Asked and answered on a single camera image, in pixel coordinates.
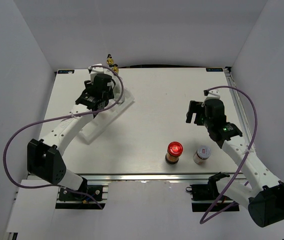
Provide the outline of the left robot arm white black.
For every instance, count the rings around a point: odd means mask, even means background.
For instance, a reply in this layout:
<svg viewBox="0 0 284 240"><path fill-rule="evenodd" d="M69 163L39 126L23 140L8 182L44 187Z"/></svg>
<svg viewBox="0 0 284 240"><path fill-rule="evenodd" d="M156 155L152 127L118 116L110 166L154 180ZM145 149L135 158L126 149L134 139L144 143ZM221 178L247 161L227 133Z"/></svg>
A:
<svg viewBox="0 0 284 240"><path fill-rule="evenodd" d="M85 89L75 101L68 119L62 120L49 134L27 145L27 170L49 182L70 189L78 200L87 195L87 180L67 169L63 154L80 130L90 123L109 100L114 99L115 81L105 73L91 75Z"/></svg>

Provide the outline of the glass bottle clear liquid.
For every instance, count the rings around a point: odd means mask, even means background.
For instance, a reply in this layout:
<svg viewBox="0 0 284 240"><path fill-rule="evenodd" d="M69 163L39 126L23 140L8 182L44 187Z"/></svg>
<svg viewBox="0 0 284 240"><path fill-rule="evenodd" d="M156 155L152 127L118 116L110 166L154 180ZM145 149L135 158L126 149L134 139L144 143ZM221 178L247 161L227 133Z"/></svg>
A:
<svg viewBox="0 0 284 240"><path fill-rule="evenodd" d="M114 73L118 74L119 73L119 68L118 68L118 65L115 63L112 65L112 70Z"/></svg>

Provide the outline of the glass bottle dark sauce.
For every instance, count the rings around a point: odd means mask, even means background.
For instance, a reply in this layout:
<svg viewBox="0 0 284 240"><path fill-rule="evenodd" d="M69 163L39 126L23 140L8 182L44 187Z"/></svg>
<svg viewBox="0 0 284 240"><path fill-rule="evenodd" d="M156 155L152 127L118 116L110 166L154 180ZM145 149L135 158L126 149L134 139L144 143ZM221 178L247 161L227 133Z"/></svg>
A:
<svg viewBox="0 0 284 240"><path fill-rule="evenodd" d="M108 55L107 55L106 63L107 63L108 66L112 66L112 65L114 64L114 60L113 60L111 54L108 54Z"/></svg>

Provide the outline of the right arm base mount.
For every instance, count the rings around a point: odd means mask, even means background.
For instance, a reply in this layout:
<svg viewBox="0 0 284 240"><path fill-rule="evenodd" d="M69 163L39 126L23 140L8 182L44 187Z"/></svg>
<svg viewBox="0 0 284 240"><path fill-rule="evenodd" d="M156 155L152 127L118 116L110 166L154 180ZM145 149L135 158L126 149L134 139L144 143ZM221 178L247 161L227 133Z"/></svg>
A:
<svg viewBox="0 0 284 240"><path fill-rule="evenodd" d="M191 199L193 201L192 211L205 212L219 195L216 182L229 177L229 174L219 172L210 176L207 183L192 184L186 187L185 190L187 193L191 194ZM229 197L222 196L222 198L212 208L211 212L218 212L228 205L231 206L225 210L226 212L238 212L239 206L237 204L232 204L232 202L233 200Z"/></svg>

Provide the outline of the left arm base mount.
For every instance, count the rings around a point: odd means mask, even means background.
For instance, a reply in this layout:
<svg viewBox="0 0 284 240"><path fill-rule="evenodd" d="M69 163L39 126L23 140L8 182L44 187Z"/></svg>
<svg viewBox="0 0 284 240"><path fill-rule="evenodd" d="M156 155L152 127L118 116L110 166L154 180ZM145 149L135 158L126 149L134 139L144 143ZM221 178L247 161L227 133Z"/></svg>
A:
<svg viewBox="0 0 284 240"><path fill-rule="evenodd" d="M107 182L88 181L86 193L74 193L62 187L59 189L55 204L58 210L102 210L108 198Z"/></svg>

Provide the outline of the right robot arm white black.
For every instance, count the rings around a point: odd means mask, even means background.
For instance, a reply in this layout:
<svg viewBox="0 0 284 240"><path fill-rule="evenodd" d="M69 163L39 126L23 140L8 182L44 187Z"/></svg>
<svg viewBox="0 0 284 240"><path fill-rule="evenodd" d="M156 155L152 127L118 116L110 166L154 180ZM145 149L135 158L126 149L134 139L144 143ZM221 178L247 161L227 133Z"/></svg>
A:
<svg viewBox="0 0 284 240"><path fill-rule="evenodd" d="M190 101L186 123L206 127L209 137L234 161L250 187L232 182L230 175L217 173L208 179L208 195L217 200L229 197L246 208L261 228L284 220L284 182L271 173L257 155L248 151L240 129L227 122L219 99Z"/></svg>

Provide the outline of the red lid sauce jar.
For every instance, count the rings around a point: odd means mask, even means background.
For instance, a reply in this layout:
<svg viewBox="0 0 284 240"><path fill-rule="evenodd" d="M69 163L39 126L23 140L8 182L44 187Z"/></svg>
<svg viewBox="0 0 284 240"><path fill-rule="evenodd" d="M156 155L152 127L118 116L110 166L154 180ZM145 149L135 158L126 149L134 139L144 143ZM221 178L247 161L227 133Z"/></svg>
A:
<svg viewBox="0 0 284 240"><path fill-rule="evenodd" d="M171 142L167 147L165 160L167 163L174 165L178 163L180 156L183 153L183 146L177 141Z"/></svg>

